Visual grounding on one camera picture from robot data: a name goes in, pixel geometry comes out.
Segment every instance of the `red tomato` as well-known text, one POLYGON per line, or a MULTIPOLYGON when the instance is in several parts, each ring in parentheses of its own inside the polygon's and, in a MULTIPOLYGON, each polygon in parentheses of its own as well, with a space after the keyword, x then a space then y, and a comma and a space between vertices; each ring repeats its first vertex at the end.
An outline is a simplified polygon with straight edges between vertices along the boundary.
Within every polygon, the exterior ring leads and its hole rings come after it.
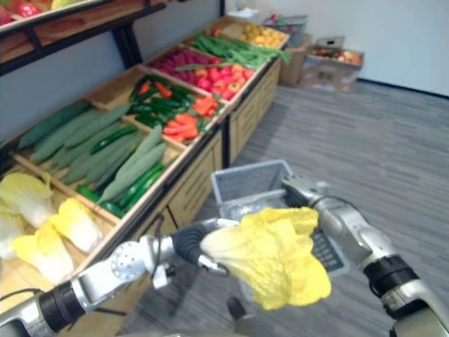
POLYGON ((234 82, 227 86, 227 90, 231 91, 232 93, 237 93, 240 90, 240 87, 240 84, 234 82))
POLYGON ((245 70, 245 68, 243 68, 243 65, 233 65, 232 66, 232 72, 233 73, 235 73, 235 72, 242 72, 242 71, 244 71, 245 70))
POLYGON ((222 79, 219 79, 218 81, 213 83, 213 86, 223 90, 226 88, 226 83, 222 79))
POLYGON ((212 87, 211 82, 210 82, 207 78, 205 78, 205 77, 201 77, 201 78, 198 80, 198 83, 197 83, 196 85, 197 85, 199 88, 201 88, 201 89, 203 89, 203 90, 206 90, 206 91, 209 91, 210 88, 212 87))
POLYGON ((223 67, 223 68, 220 70, 220 74, 221 74, 222 76, 229 76, 229 75, 232 75, 232 68, 231 68, 231 66, 228 65, 228 66, 226 66, 226 67, 223 67))
POLYGON ((11 15, 9 15, 8 11, 0 5, 0 26, 5 23, 9 23, 12 20, 13 19, 11 18, 11 15))
POLYGON ((30 2, 24 2, 19 6, 18 15, 24 18, 29 18, 30 16, 42 13, 39 8, 30 2))
POLYGON ((253 75, 254 75, 254 70, 252 70, 252 69, 245 69, 243 71, 243 77, 245 77, 246 79, 250 79, 253 75))
POLYGON ((208 76, 208 71, 206 70, 206 68, 195 69, 195 77, 202 77, 202 76, 205 77, 208 76))
POLYGON ((221 61, 221 59, 219 59, 219 58, 211 58, 210 60, 209 60, 209 64, 211 64, 211 65, 216 65, 216 64, 218 64, 218 63, 221 63, 222 61, 221 61))
POLYGON ((234 80, 232 79, 232 76, 231 76, 231 75, 229 75, 229 76, 223 76, 222 80, 223 80, 223 82, 224 82, 226 85, 228 85, 228 84, 230 84, 230 83, 232 83, 232 82, 234 81, 234 80))
POLYGON ((225 100, 231 100, 234 97, 234 93, 232 91, 225 90, 225 91, 223 91, 222 97, 225 100))
POLYGON ((210 90, 211 93, 214 95, 222 95, 223 90, 221 88, 218 88, 217 86, 212 87, 210 90))

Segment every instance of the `yellow cabbage leaf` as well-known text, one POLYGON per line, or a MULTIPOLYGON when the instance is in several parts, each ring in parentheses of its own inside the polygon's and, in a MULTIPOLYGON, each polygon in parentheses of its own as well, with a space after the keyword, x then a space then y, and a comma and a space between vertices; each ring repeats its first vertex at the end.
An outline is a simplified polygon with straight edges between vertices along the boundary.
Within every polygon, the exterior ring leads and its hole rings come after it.
POLYGON ((318 225, 313 209, 264 209, 238 227, 208 234, 201 249, 254 291, 265 310, 308 305, 330 295, 324 266, 311 254, 318 225))

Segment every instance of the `black shelf frame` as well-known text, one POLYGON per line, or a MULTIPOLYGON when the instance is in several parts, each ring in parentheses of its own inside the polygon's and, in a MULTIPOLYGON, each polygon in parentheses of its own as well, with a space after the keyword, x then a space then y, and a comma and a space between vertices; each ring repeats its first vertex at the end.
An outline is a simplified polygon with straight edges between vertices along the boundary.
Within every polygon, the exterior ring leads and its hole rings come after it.
MULTIPOLYGON (((95 6, 99 6, 100 4, 104 4, 105 2, 100 2, 96 4, 95 6)), ((44 23, 43 20, 37 21, 37 22, 31 22, 27 28, 26 33, 29 37, 29 40, 34 45, 34 50, 21 55, 17 58, 14 58, 12 60, 9 60, 3 64, 0 65, 0 76, 3 76, 5 74, 8 74, 9 72, 13 72, 14 70, 17 70, 21 67, 24 67, 25 65, 28 65, 34 61, 40 60, 42 58, 45 58, 48 55, 51 55, 53 53, 56 53, 57 51, 60 51, 62 49, 65 49, 69 46, 72 46, 74 44, 77 44, 79 42, 82 42, 84 40, 87 40, 91 37, 95 37, 99 34, 102 34, 104 32, 112 31, 112 34, 115 38, 115 41, 117 43, 117 47, 119 48, 120 54, 123 59, 123 64, 126 68, 132 67, 133 65, 142 62, 142 57, 140 56, 139 48, 137 45, 137 40, 135 39, 134 31, 133 31, 133 23, 137 19, 143 18, 145 16, 151 15, 153 13, 162 11, 166 8, 165 4, 157 4, 155 6, 151 6, 150 1, 145 1, 145 7, 135 13, 132 13, 130 15, 124 16, 122 18, 113 20, 111 22, 107 22, 103 25, 87 29, 83 32, 80 32, 78 34, 74 34, 70 37, 67 37, 65 39, 61 39, 59 41, 56 41, 55 43, 49 44, 47 46, 42 46, 41 42, 39 41, 39 38, 37 37, 34 26, 38 24, 44 23)), ((54 20, 57 17, 51 16, 49 18, 46 18, 46 20, 54 20)), ((6 32, 3 32, 0 34, 1 37, 6 37, 10 34, 16 33, 16 29, 10 29, 6 32)))

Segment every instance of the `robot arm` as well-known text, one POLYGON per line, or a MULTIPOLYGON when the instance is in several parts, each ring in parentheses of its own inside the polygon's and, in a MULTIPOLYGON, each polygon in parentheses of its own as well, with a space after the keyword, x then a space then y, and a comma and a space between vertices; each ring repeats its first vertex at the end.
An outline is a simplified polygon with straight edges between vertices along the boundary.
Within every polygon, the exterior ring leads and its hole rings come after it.
POLYGON ((283 188, 293 204, 318 211, 319 225, 369 279, 387 314, 397 319, 392 336, 449 336, 447 305, 354 205, 304 178, 285 179, 283 188))
POLYGON ((205 255, 199 243, 212 230, 238 224, 210 219, 165 237, 145 235, 139 242, 124 242, 108 259, 1 314, 0 336, 54 336, 147 272, 152 276, 153 285, 160 288, 168 283, 166 261, 174 255, 213 274, 226 276, 226 268, 205 255))

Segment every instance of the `cardboard box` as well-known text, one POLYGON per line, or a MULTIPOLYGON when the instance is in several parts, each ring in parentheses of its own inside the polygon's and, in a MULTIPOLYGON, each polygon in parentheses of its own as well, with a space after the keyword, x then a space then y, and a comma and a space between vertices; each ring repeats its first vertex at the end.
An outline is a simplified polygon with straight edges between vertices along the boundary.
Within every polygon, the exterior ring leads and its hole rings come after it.
POLYGON ((300 46, 297 48, 287 48, 286 51, 290 52, 292 59, 288 64, 282 62, 281 74, 279 76, 280 86, 297 86, 301 80, 301 69, 304 59, 309 52, 312 44, 310 34, 305 34, 300 46))
POLYGON ((301 86, 345 93, 354 90, 358 74, 363 66, 364 54, 341 48, 343 41, 344 37, 323 38, 313 45, 304 59, 301 86), (336 57, 343 52, 351 54, 351 58, 358 58, 359 63, 351 63, 343 56, 340 56, 339 58, 342 59, 338 60, 336 57))

